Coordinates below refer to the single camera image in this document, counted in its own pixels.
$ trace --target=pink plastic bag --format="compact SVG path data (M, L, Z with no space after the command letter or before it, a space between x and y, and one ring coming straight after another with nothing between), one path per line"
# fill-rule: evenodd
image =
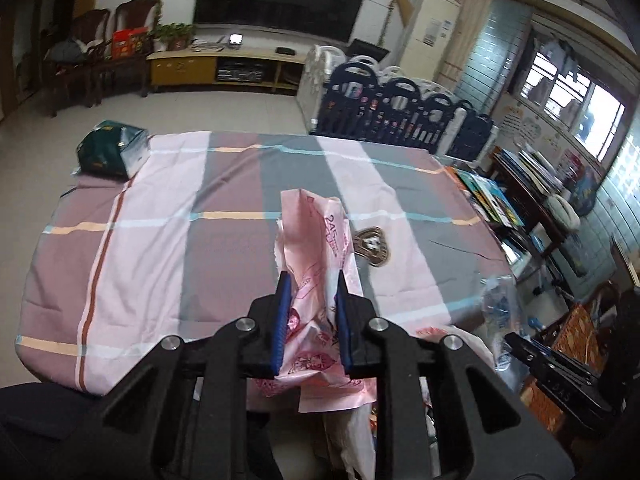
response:
M283 191L275 257L293 280L284 362L274 380L258 380L271 397L300 386L300 412L357 408L376 400L375 380L353 380L340 363L335 323L338 272L351 294L362 294L349 221L337 198L302 189Z

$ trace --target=tissue box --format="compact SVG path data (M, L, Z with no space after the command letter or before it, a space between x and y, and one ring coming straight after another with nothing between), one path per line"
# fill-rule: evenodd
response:
M76 152L82 171L130 179L149 158L148 131L103 121L82 140Z

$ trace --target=poster on wall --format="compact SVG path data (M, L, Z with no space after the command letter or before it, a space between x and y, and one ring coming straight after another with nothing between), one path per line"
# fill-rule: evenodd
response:
M502 95L492 118L500 127L497 146L517 152L527 142L556 168L560 180L571 177L573 182L570 185L570 203L578 216L591 211L602 176L593 163L571 143L567 138L568 134L556 129L531 108L508 94Z

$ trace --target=hanging clothes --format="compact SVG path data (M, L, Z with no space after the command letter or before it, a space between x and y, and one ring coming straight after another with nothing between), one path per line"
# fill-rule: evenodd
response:
M578 62L575 60L574 48L565 40L553 40L540 49L549 63L558 69L559 75L567 77L573 74L574 82L578 81Z

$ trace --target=window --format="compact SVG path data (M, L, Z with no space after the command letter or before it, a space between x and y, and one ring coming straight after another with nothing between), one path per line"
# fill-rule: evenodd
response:
M542 54L536 54L520 95L578 139L602 161L625 107L583 73L561 76Z

